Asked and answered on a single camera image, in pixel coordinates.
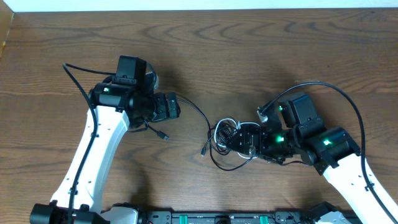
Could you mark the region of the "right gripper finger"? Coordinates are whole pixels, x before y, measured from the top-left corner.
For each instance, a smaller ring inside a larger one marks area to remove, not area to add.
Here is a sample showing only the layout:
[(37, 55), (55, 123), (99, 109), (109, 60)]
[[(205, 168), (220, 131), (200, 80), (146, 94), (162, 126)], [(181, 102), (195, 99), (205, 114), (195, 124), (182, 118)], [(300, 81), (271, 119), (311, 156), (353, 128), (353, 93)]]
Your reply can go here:
[(237, 151), (238, 155), (243, 159), (256, 159), (255, 149), (251, 146), (242, 147)]
[(249, 149), (249, 132), (245, 129), (237, 130), (226, 142), (229, 149)]

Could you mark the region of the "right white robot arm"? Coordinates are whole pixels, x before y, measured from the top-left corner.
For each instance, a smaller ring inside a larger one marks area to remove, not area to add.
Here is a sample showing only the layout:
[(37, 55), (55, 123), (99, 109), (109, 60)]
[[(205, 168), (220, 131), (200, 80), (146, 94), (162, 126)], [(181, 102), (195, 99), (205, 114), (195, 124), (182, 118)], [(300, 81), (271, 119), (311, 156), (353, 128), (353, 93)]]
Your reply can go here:
[(370, 169), (362, 144), (341, 127), (327, 128), (303, 92), (283, 96), (277, 105), (281, 118), (258, 111), (264, 125), (238, 124), (226, 147), (281, 166), (299, 155), (339, 191), (362, 223), (397, 223), (397, 204)]

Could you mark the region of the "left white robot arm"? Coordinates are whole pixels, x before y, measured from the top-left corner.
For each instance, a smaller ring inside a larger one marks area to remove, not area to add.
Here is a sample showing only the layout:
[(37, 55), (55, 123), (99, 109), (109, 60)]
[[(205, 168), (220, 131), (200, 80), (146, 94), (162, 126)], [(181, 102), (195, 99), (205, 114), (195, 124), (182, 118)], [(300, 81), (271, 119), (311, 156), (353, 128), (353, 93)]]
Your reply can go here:
[(105, 183), (116, 149), (127, 132), (176, 119), (175, 93), (156, 93), (159, 78), (145, 60), (122, 55), (116, 72), (82, 95), (89, 110), (71, 166), (50, 203), (35, 204), (31, 223), (139, 223), (144, 217), (127, 204), (102, 211)]

